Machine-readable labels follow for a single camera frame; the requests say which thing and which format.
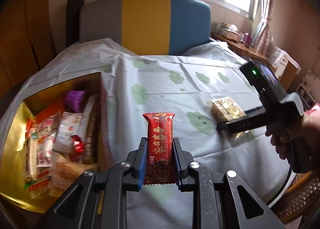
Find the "display screen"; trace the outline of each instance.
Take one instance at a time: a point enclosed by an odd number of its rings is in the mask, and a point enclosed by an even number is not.
[[[260,73],[263,74],[266,80],[270,83],[270,85],[279,85],[279,81],[271,71],[271,69],[265,63],[256,64],[257,68],[260,70]]]

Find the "white bed sheet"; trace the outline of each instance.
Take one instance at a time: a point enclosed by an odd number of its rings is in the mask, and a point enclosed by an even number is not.
[[[107,98],[108,143],[115,163],[147,136],[147,112],[173,112],[173,136],[183,150],[211,170],[235,170],[265,201],[283,184],[289,165],[280,160],[265,127],[235,141],[216,131],[207,106],[230,96],[243,110],[261,105],[239,67],[245,62],[223,42],[210,42],[185,56],[137,56],[111,39],[73,44],[21,88],[0,122],[0,150],[14,114],[26,97],[60,82],[101,72]],[[144,186],[128,192],[128,228],[191,228],[192,194],[176,185]]]

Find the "headboard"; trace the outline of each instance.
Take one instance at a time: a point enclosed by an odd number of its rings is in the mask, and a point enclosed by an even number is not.
[[[97,0],[81,7],[78,28],[80,43],[109,37],[139,55],[181,55],[209,42],[210,26],[198,0]]]

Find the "windowsill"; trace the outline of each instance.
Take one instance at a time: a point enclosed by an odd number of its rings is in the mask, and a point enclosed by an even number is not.
[[[240,14],[241,16],[243,17],[246,17],[248,19],[250,19],[250,15],[248,14],[248,12],[236,7],[236,6],[233,6],[232,4],[224,1],[224,0],[202,0],[204,2],[210,2],[210,3],[213,3],[213,4],[216,4],[216,5],[219,5],[221,7],[224,7],[230,11],[234,11],[238,14]]]

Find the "pink curtain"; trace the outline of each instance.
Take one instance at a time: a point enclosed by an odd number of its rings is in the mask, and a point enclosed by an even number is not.
[[[275,0],[261,0],[261,21],[253,35],[252,47],[266,54],[270,37],[270,21]]]

